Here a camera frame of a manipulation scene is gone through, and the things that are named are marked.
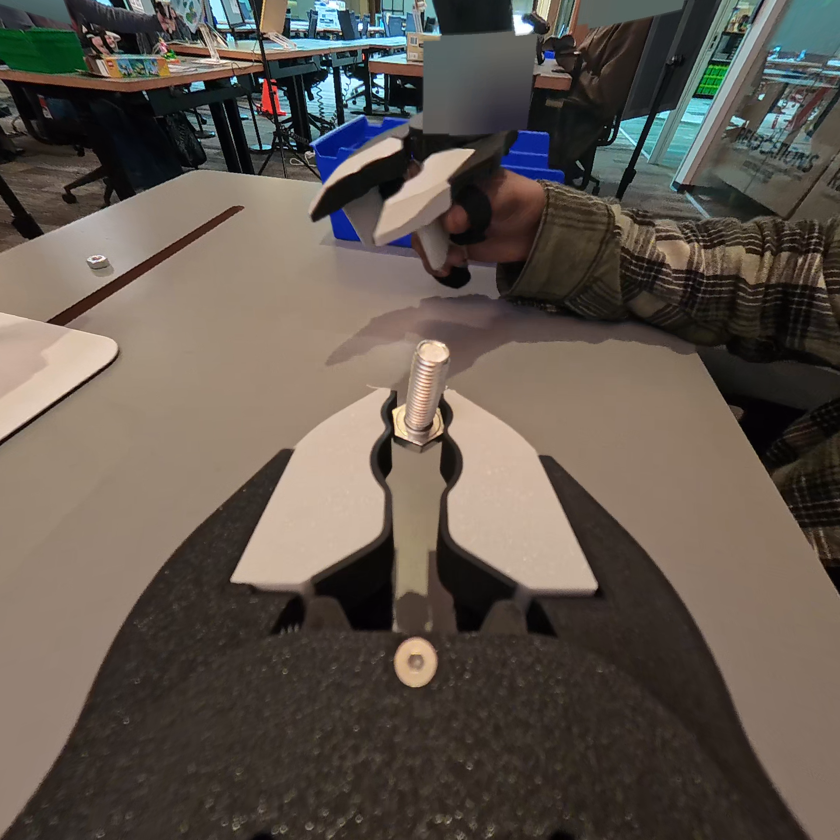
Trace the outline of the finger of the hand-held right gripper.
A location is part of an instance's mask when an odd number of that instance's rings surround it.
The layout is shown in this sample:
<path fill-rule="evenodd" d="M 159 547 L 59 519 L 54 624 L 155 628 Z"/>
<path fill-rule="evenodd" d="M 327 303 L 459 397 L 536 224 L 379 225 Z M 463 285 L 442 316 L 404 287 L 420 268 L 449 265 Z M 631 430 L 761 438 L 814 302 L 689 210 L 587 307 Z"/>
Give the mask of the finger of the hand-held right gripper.
<path fill-rule="evenodd" d="M 407 124 L 389 129 L 353 152 L 321 185 L 308 213 L 314 222 L 343 211 L 360 241 L 375 246 L 385 199 L 397 193 L 411 161 Z"/>
<path fill-rule="evenodd" d="M 449 210 L 450 182 L 475 153 L 475 149 L 454 148 L 426 158 L 419 173 L 384 201 L 373 232 L 374 245 L 387 245 L 413 234 Z"/>

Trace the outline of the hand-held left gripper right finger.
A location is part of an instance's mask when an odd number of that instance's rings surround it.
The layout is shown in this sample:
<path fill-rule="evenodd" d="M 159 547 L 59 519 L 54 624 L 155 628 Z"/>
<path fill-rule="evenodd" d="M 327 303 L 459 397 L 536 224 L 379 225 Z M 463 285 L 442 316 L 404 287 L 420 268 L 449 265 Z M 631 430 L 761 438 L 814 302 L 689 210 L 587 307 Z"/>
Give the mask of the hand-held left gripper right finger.
<path fill-rule="evenodd" d="M 440 448 L 437 577 L 459 631 L 512 602 L 588 600 L 599 584 L 543 458 L 513 427 L 447 389 Z"/>

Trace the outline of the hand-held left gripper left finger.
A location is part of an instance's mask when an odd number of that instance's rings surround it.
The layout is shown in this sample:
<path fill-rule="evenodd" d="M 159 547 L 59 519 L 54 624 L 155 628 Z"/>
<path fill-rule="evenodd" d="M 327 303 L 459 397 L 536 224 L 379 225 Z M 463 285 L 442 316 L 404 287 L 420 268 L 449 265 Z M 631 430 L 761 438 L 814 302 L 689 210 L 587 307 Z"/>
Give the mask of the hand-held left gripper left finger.
<path fill-rule="evenodd" d="M 392 410 L 376 388 L 315 426 L 291 451 L 230 582 L 330 597 L 352 627 L 393 625 Z"/>

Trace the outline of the silver hex bolt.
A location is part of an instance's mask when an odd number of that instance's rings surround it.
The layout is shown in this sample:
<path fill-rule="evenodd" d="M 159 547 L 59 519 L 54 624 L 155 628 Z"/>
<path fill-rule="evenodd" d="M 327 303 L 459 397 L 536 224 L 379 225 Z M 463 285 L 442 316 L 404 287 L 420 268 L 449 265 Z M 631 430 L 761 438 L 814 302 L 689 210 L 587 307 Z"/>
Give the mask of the silver hex bolt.
<path fill-rule="evenodd" d="M 426 449 L 445 430 L 440 409 L 450 352 L 440 341 L 425 339 L 415 348 L 404 404 L 392 410 L 393 434 L 402 446 Z"/>

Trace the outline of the person's right forearm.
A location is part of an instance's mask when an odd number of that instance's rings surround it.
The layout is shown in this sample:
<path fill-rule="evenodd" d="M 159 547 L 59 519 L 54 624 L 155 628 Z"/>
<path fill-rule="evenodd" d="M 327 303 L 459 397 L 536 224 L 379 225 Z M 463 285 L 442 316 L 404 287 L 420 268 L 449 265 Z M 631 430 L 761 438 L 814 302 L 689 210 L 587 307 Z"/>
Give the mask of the person's right forearm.
<path fill-rule="evenodd" d="M 542 182 L 528 258 L 502 297 L 583 319 L 638 320 L 753 362 L 838 369 L 839 221 L 676 222 Z"/>

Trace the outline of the person's right hand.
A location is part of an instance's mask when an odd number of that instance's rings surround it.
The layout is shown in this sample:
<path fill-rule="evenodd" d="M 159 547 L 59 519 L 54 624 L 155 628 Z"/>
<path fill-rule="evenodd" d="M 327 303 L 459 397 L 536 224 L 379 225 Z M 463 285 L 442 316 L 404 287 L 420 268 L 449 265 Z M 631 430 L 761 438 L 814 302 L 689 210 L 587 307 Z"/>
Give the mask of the person's right hand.
<path fill-rule="evenodd" d="M 547 201 L 543 186 L 519 174 L 499 169 L 480 183 L 479 189 L 487 195 L 491 209 L 490 225 L 483 241 L 473 245 L 455 243 L 454 236 L 463 234 L 470 227 L 467 212 L 459 204 L 451 206 L 442 216 L 450 244 L 441 269 L 430 266 L 419 237 L 412 236 L 412 247 L 426 273 L 436 279 L 447 277 L 454 267 L 468 266 L 473 262 L 521 264 L 529 257 Z"/>

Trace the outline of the blue plastic bin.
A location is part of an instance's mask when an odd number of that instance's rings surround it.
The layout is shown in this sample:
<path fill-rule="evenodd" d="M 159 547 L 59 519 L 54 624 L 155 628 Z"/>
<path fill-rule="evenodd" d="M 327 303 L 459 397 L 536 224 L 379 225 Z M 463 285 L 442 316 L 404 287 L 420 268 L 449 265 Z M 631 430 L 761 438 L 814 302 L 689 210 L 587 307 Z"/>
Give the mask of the blue plastic bin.
<path fill-rule="evenodd" d="M 370 121 L 359 115 L 311 142 L 321 180 L 326 181 L 340 163 L 378 135 L 408 123 L 408 119 Z M 563 184 L 564 174 L 548 167 L 550 137 L 547 133 L 521 131 L 501 165 L 535 181 Z"/>

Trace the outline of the wooden-top office desk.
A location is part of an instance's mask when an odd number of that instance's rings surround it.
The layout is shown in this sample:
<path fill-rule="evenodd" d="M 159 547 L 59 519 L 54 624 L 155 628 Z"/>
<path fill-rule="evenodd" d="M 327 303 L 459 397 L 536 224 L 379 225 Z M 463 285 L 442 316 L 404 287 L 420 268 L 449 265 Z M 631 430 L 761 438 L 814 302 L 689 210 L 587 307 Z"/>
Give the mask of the wooden-top office desk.
<path fill-rule="evenodd" d="M 237 100 L 249 91 L 242 81 L 261 71 L 262 66 L 251 61 L 184 59 L 176 73 L 168 77 L 110 78 L 3 67 L 1 78 L 28 86 L 46 98 L 67 99 L 78 105 L 107 98 L 124 106 L 137 104 L 143 97 L 156 118 L 209 107 L 227 170 L 252 175 L 255 171 Z"/>

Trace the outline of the black display panel on stand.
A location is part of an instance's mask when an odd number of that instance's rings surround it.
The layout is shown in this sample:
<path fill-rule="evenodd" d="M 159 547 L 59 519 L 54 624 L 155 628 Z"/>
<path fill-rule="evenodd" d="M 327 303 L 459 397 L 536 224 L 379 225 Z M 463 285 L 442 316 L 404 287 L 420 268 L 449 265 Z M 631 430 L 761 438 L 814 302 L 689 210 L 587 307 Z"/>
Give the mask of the black display panel on stand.
<path fill-rule="evenodd" d="M 633 84 L 623 110 L 623 119 L 646 116 L 653 104 L 665 66 L 674 56 L 687 58 L 691 50 L 690 22 L 696 2 L 686 1 L 679 10 L 657 15 L 644 43 Z"/>

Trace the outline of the black office chair with jacket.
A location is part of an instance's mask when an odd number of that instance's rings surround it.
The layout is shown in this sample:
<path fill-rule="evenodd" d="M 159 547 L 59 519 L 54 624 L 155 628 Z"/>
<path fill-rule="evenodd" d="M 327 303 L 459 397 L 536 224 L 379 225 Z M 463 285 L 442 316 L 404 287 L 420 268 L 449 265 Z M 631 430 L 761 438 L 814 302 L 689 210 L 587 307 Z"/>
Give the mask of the black office chair with jacket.
<path fill-rule="evenodd" d="M 135 193 L 197 170 L 207 154 L 187 117 L 157 117 L 143 97 L 48 98 L 56 119 L 74 122 L 106 172 Z"/>

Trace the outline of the colourful toy box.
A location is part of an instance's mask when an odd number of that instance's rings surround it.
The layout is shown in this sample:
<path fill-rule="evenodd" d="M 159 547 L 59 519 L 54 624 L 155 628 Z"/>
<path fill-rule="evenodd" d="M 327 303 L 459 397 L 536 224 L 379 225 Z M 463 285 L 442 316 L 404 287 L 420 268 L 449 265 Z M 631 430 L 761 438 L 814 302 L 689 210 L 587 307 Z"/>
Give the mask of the colourful toy box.
<path fill-rule="evenodd" d="M 112 79 L 163 78 L 172 75 L 167 59 L 162 56 L 90 56 L 87 63 L 91 72 Z"/>

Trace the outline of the person in plaid shirt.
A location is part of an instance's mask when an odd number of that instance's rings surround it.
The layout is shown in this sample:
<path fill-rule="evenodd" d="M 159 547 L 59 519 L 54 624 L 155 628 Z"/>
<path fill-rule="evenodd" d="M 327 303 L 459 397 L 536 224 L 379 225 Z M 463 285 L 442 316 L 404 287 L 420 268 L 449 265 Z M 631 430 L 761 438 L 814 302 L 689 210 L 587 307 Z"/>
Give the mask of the person in plaid shirt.
<path fill-rule="evenodd" d="M 763 462 L 835 586 L 839 586 L 839 400 L 793 422 Z"/>

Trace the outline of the green plastic crate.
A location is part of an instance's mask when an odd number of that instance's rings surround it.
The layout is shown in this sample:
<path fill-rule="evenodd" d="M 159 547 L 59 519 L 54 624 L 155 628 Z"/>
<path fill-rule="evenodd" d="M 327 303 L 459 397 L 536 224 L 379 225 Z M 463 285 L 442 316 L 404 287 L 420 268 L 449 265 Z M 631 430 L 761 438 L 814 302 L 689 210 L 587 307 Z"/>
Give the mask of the green plastic crate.
<path fill-rule="evenodd" d="M 72 29 L 1 29 L 1 61 L 13 70 L 67 74 L 87 70 L 85 55 Z"/>

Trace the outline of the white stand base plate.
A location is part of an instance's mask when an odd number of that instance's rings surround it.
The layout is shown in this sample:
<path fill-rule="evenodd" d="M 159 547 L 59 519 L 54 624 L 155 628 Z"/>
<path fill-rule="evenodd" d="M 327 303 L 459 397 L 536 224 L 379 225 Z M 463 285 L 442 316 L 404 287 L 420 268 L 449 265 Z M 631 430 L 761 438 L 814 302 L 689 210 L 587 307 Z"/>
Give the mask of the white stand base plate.
<path fill-rule="evenodd" d="M 1 440 L 114 362 L 115 340 L 55 324 L 1 314 Z"/>

